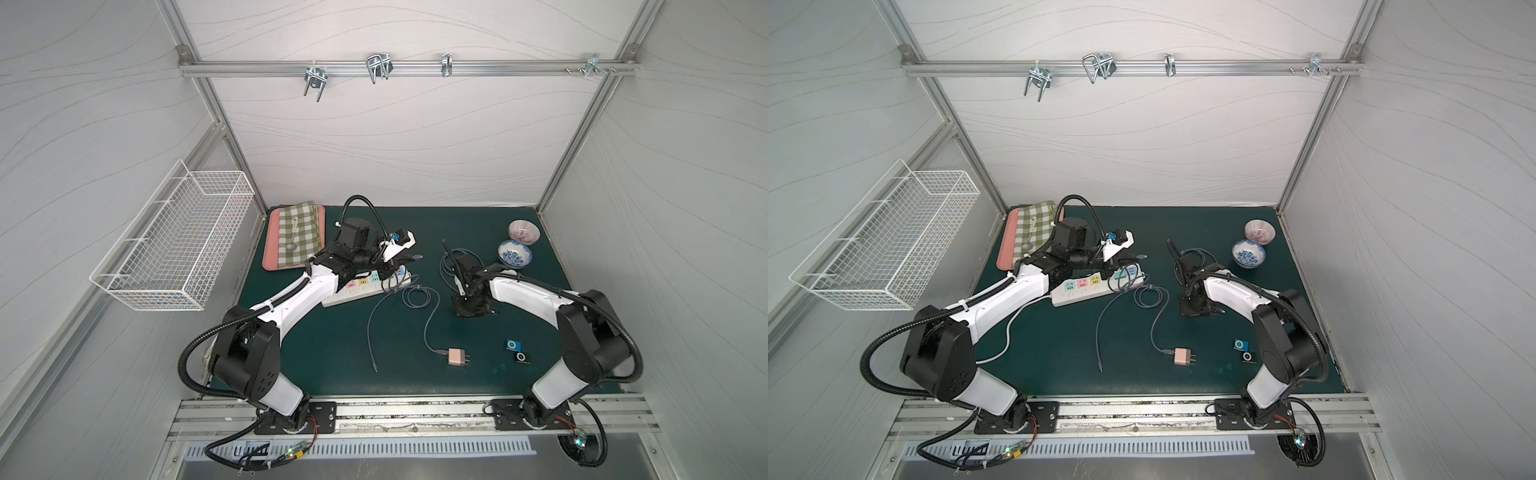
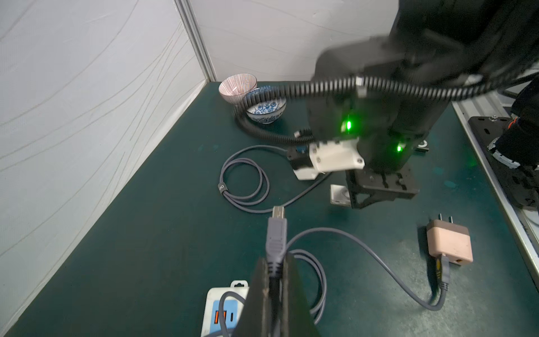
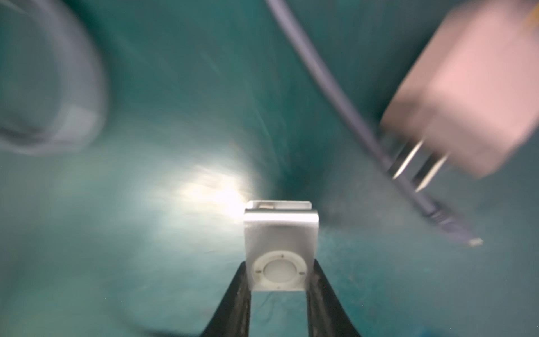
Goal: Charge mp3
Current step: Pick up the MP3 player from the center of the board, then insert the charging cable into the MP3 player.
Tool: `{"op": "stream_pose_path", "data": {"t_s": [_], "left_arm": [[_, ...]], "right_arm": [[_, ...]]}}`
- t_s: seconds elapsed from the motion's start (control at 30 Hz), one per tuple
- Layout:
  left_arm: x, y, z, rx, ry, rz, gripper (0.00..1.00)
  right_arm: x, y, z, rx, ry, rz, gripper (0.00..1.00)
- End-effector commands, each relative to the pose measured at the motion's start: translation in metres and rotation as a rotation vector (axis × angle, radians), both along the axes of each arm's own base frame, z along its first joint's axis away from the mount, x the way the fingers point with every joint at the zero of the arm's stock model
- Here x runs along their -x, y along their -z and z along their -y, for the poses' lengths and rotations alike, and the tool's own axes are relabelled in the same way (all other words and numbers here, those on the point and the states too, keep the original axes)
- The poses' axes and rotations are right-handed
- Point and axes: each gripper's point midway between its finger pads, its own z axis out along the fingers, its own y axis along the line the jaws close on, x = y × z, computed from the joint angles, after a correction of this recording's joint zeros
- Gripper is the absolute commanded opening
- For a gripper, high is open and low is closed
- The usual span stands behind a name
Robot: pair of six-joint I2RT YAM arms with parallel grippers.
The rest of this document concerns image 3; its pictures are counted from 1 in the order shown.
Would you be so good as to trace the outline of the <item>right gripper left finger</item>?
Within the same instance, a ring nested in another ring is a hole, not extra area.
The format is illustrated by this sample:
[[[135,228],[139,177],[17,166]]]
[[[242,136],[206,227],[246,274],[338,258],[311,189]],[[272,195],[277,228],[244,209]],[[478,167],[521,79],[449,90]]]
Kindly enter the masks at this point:
[[[251,291],[246,263],[242,262],[202,337],[247,337],[251,317]]]

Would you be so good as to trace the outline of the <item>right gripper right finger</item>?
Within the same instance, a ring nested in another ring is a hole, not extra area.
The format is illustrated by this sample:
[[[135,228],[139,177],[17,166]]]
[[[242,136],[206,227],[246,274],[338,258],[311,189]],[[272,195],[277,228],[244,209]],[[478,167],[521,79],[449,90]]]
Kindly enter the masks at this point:
[[[306,296],[310,337],[361,337],[317,260],[309,276]]]

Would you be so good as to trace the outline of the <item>silver mp3 player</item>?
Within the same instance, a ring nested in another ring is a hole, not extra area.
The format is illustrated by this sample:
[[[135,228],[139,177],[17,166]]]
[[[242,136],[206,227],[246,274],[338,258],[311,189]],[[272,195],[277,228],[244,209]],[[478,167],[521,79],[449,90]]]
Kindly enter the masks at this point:
[[[319,214],[312,203],[251,200],[243,223],[249,289],[306,291],[319,233]]]

